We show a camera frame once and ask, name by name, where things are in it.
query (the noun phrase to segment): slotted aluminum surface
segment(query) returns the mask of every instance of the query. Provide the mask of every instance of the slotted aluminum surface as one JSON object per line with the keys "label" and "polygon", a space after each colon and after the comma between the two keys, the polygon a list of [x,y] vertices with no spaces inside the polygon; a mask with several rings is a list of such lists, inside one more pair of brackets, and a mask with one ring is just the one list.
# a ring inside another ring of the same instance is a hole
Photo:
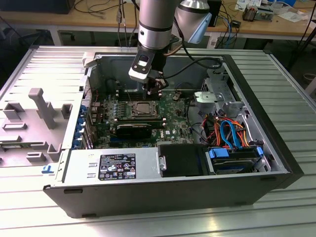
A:
{"label": "slotted aluminum surface", "polygon": [[[24,77],[53,74],[72,86],[79,79],[84,52],[115,52],[106,47],[40,47],[31,52]],[[315,236],[316,114],[315,104],[273,56],[249,50],[192,50],[198,54],[230,54],[257,95],[305,176],[286,190],[268,193],[251,206],[141,215],[72,219],[44,192],[54,176],[40,166],[0,169],[1,236]]]}

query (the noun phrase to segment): wooden table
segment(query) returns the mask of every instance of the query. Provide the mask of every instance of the wooden table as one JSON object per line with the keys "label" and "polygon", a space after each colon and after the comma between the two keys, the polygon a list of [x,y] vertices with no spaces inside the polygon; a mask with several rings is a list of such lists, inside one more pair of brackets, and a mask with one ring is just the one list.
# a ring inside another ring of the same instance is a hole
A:
{"label": "wooden table", "polygon": [[[279,39],[279,40],[300,40],[307,25],[307,21],[292,23],[278,16],[274,16],[272,22],[255,21],[246,22],[242,20],[242,12],[235,11],[236,0],[225,0],[227,12],[241,22],[238,34],[239,38],[260,38],[260,39]],[[88,0],[89,5],[102,3],[100,0]],[[97,6],[94,10],[100,10],[109,6],[116,5],[117,0],[111,0],[108,4]],[[301,3],[297,2],[295,7],[313,7],[314,1]],[[127,32],[131,32],[135,27],[134,6],[132,3],[125,5],[125,17]],[[78,9],[87,11],[86,3],[78,4]],[[55,45],[62,45],[59,31],[90,31],[90,32],[116,32],[118,24],[116,22],[118,8],[114,7],[105,11],[104,19],[78,12],[74,9],[68,15],[50,13],[30,13],[30,12],[0,12],[0,15],[7,20],[13,27],[27,29],[44,29],[51,32]],[[6,27],[5,23],[0,23],[0,27]],[[223,35],[227,27],[219,19],[216,27],[209,27],[205,35],[210,36],[208,47],[214,47],[218,37]]]}

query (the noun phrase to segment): workbench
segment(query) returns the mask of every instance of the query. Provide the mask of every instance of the workbench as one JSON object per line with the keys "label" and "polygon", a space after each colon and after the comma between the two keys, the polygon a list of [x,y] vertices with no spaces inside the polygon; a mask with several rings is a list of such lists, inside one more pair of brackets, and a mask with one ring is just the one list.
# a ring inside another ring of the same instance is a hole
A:
{"label": "workbench", "polygon": [[[236,11],[236,0],[226,0],[224,5],[227,12],[241,22],[241,28],[238,33],[238,38],[257,38],[257,39],[272,39],[272,40],[300,40],[307,26],[307,21],[299,21],[296,23],[285,20],[281,17],[274,16],[272,22],[254,21],[246,22],[242,20],[242,11]],[[99,0],[89,0],[89,5],[100,3]],[[109,6],[116,5],[117,0],[111,0],[108,4],[97,6],[94,10],[100,10]],[[294,7],[307,8],[313,7],[314,1],[297,2]],[[134,6],[132,3],[125,5],[125,17],[127,32],[132,32],[135,27]],[[85,2],[78,4],[78,9],[87,11]],[[55,45],[62,45],[62,40],[59,31],[89,31],[89,32],[117,32],[118,8],[114,7],[105,11],[104,19],[90,15],[88,13],[78,12],[74,9],[68,15],[50,14],[50,13],[30,13],[30,12],[2,12],[0,15],[12,24],[15,28],[49,30]],[[0,22],[0,27],[7,27],[3,22]],[[220,36],[223,36],[227,27],[221,19],[218,19],[215,27],[209,27],[206,36],[209,36],[208,48],[214,48],[216,41]]]}
{"label": "workbench", "polygon": [[[85,52],[136,48],[40,46],[28,50],[0,91],[0,106],[27,97],[32,85],[56,90],[52,104],[71,103],[85,69]],[[211,49],[191,49],[209,55]],[[271,55],[261,50],[216,50],[234,59],[305,176],[254,205],[72,219],[43,191],[55,174],[42,166],[0,168],[1,236],[314,236],[316,231],[316,104]]]}

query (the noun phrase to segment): motherboard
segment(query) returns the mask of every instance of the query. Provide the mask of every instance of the motherboard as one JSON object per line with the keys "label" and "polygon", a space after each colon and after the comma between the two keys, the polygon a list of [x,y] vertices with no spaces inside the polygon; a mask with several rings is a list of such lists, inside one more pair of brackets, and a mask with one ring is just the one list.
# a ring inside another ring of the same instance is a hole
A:
{"label": "motherboard", "polygon": [[95,149],[145,148],[193,143],[186,120],[186,98],[164,93],[154,100],[139,94],[104,95],[92,103]]}

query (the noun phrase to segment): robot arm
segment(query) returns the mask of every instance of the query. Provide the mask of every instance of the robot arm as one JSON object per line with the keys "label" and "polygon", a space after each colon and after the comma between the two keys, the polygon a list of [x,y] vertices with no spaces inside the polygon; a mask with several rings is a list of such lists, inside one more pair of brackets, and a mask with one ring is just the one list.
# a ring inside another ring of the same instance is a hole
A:
{"label": "robot arm", "polygon": [[162,78],[174,19],[185,41],[199,43],[211,19],[206,0],[141,0],[138,53],[129,70],[132,80],[143,84],[147,94],[166,88]]}

